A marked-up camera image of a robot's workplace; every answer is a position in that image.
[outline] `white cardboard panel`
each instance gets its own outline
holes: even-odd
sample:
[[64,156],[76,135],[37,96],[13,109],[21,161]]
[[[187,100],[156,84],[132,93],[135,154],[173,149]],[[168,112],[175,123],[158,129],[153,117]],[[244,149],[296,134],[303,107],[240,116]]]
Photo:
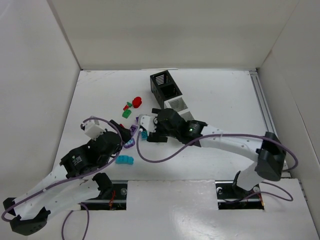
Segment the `white cardboard panel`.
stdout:
[[0,0],[1,203],[50,172],[79,71],[46,0]]
[[[295,150],[299,159],[299,166],[293,171],[293,176],[302,182],[311,215],[319,231],[319,162],[295,99],[273,53],[263,63],[259,76],[278,137],[288,148]],[[286,160],[293,163],[291,157]]]
[[298,0],[51,0],[83,69],[260,67]]
[[301,0],[272,53],[320,157],[320,1]]

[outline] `black mesh basket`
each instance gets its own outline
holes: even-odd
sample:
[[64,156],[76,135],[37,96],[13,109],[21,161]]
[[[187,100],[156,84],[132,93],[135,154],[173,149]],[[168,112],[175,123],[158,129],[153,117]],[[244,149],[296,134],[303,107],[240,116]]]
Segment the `black mesh basket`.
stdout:
[[161,109],[165,108],[165,101],[182,95],[168,70],[151,75],[150,85],[151,92],[153,92]]

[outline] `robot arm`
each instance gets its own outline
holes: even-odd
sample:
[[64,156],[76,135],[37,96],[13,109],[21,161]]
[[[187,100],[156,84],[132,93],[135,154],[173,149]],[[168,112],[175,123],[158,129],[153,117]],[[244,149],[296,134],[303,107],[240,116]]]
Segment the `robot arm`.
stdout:
[[[235,188],[250,191],[264,179],[280,180],[286,152],[278,148],[277,145],[265,140],[246,137],[221,137],[228,134],[202,121],[185,121],[171,108],[153,109],[152,112],[157,116],[139,116],[139,125],[149,131],[148,142],[167,142],[168,137],[176,138],[183,144],[195,140],[194,146],[218,148],[251,159],[253,163],[247,169],[236,174],[233,181]],[[90,175],[105,166],[110,157],[121,150],[122,144],[131,139],[130,130],[119,126],[112,120],[110,122],[120,132],[122,142],[117,133],[103,129],[98,122],[87,121],[81,125],[84,133],[91,138],[87,144],[72,149],[48,176],[26,194],[17,198],[7,198],[3,202],[4,208],[7,210],[29,196],[57,182],[65,181],[9,211],[15,216],[10,220],[13,232],[25,236],[31,235],[42,229],[47,224],[47,220],[57,213],[87,199],[106,196],[112,191],[112,182],[105,173],[97,173],[85,182],[83,179],[78,179],[77,186],[69,189],[72,187],[71,183],[75,182],[69,181],[70,178],[84,174]],[[267,132],[265,137],[279,142],[271,132]]]
[[[173,137],[187,144],[202,136],[215,135],[199,139],[193,145],[225,150],[252,160],[253,163],[247,169],[236,174],[233,180],[235,188],[250,191],[263,180],[279,181],[281,179],[286,152],[274,143],[248,137],[229,137],[227,132],[205,122],[185,121],[171,108],[153,109],[152,113],[157,116],[139,116],[139,125],[149,131],[148,142],[167,142],[168,137]],[[272,132],[266,132],[265,137],[280,142]]]
[[[129,129],[120,127],[113,120],[110,122],[118,129],[124,142],[131,139]],[[20,197],[10,197],[3,202],[4,208],[7,210],[29,196],[57,182],[65,181],[65,183],[47,189],[9,211],[9,214],[15,216],[10,220],[13,232],[24,236],[31,235],[42,229],[47,221],[57,213],[88,199],[98,196],[104,198],[112,191],[113,184],[105,173],[97,173],[94,177],[86,180],[69,181],[71,178],[93,173],[105,166],[110,157],[118,153],[122,147],[120,136],[102,128],[98,122],[89,120],[81,128],[91,138],[87,144],[72,149],[61,159],[60,164],[33,189]]]

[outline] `purple cable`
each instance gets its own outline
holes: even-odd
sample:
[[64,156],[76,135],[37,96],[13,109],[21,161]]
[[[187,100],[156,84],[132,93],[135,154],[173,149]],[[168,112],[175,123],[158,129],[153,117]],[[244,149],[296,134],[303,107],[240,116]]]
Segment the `purple cable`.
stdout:
[[[108,124],[110,127],[112,127],[112,128],[118,133],[118,135],[120,136],[121,146],[122,146],[123,140],[122,140],[122,137],[121,137],[121,133],[119,132],[119,130],[116,128],[115,125],[113,125],[111,122],[109,122],[109,121],[107,121],[107,120],[105,120],[105,119],[103,119],[103,118],[100,118],[100,117],[89,117],[89,118],[85,119],[85,120],[83,121],[83,123],[85,123],[85,122],[87,122],[87,121],[89,121],[89,120],[100,120],[100,121],[102,121],[102,122],[107,123],[107,124]],[[101,170],[103,170],[103,169],[105,169],[106,167],[108,167],[109,165],[111,165],[111,164],[117,159],[117,157],[119,156],[120,152],[121,152],[121,150],[120,150],[119,152],[117,152],[117,154],[115,155],[115,157],[114,157],[110,162],[108,162],[105,166],[103,166],[103,167],[101,167],[101,168],[98,168],[98,169],[95,170],[95,171],[88,172],[88,173],[83,174],[83,175],[80,175],[80,176],[71,177],[71,178],[68,178],[68,179],[65,179],[65,180],[58,181],[58,182],[53,183],[53,184],[47,186],[46,188],[44,188],[44,189],[42,189],[42,190],[40,190],[40,191],[38,191],[38,192],[36,192],[36,193],[34,193],[34,194],[26,197],[25,199],[17,202],[16,204],[10,206],[7,210],[5,210],[5,211],[2,213],[1,219],[2,219],[3,221],[5,221],[5,222],[10,222],[10,219],[7,219],[7,218],[5,217],[8,212],[10,212],[12,209],[16,208],[16,207],[19,206],[20,204],[22,204],[22,203],[24,203],[24,202],[26,202],[26,201],[28,201],[28,200],[30,200],[30,199],[32,199],[32,198],[40,195],[40,194],[42,194],[44,191],[47,191],[47,190],[49,190],[49,189],[51,189],[51,188],[54,188],[55,186],[58,186],[58,185],[61,185],[61,184],[64,184],[64,183],[67,183],[67,182],[70,182],[70,181],[73,181],[73,180],[76,180],[76,179],[82,179],[82,178],[87,177],[87,176],[89,176],[89,175],[92,175],[92,174],[95,174],[95,173],[100,172]]]
[[[87,208],[86,205],[84,205],[82,202],[79,203],[86,211],[86,226],[85,226],[85,231],[84,231],[84,234],[83,234],[83,238],[82,240],[85,240],[86,238],[86,235],[87,235],[87,232],[88,232],[88,228],[89,228],[89,221],[90,221],[90,214],[89,214],[89,209]],[[61,229],[61,237],[62,237],[62,240],[66,240],[65,239],[65,235],[64,235],[64,229],[65,229],[65,225],[66,225],[66,222],[67,222],[67,219],[70,217],[70,215],[73,213],[74,211],[70,211],[68,213],[68,215],[65,217],[64,221],[63,221],[63,224],[62,224],[62,229]]]
[[268,195],[274,196],[274,197],[276,197],[278,199],[282,199],[282,200],[285,200],[285,201],[288,201],[288,202],[292,202],[294,200],[294,197],[287,190],[285,190],[284,188],[282,188],[282,187],[280,187],[278,185],[275,185],[273,183],[270,183],[270,182],[262,181],[261,183],[262,184],[268,184],[268,185],[271,185],[273,187],[276,187],[276,188],[280,189],[281,191],[285,192],[290,197],[290,199],[284,198],[282,196],[279,196],[277,194],[274,194],[274,193],[271,193],[271,192],[268,192],[268,191],[257,191],[257,192],[253,192],[253,193],[249,194],[248,196],[245,196],[244,198],[241,198],[241,199],[237,199],[237,200],[234,200],[234,201],[227,201],[227,200],[224,199],[224,201],[227,204],[235,204],[235,203],[239,203],[239,202],[241,202],[243,200],[249,199],[252,196],[258,195],[258,194],[268,194]]
[[140,158],[142,158],[143,160],[145,160],[146,162],[148,163],[163,163],[169,159],[172,159],[173,157],[175,157],[176,155],[178,155],[180,152],[182,152],[186,147],[194,144],[195,142],[201,140],[201,139],[206,139],[206,138],[216,138],[216,137],[246,137],[246,138],[254,138],[254,139],[262,139],[262,140],[265,140],[265,141],[269,141],[277,146],[279,146],[280,148],[284,149],[285,151],[287,151],[294,159],[294,165],[286,170],[283,170],[283,172],[288,172],[292,169],[295,169],[298,164],[299,164],[299,161],[296,157],[296,155],[289,149],[287,148],[286,146],[282,145],[281,143],[275,141],[275,140],[272,140],[270,138],[267,138],[265,136],[259,136],[259,135],[253,135],[253,134],[245,134],[245,133],[226,133],[226,134],[208,134],[208,135],[204,135],[204,136],[200,136],[200,137],[197,137],[196,139],[193,139],[192,141],[188,142],[186,145],[184,145],[183,147],[181,147],[178,151],[176,151],[174,154],[164,158],[164,159],[161,159],[161,160],[150,160],[150,159],[147,159],[145,158],[144,156],[142,156],[141,154],[141,151],[139,149],[139,138],[140,138],[140,135],[141,135],[141,131],[138,132],[138,135],[136,137],[136,150],[140,156]]

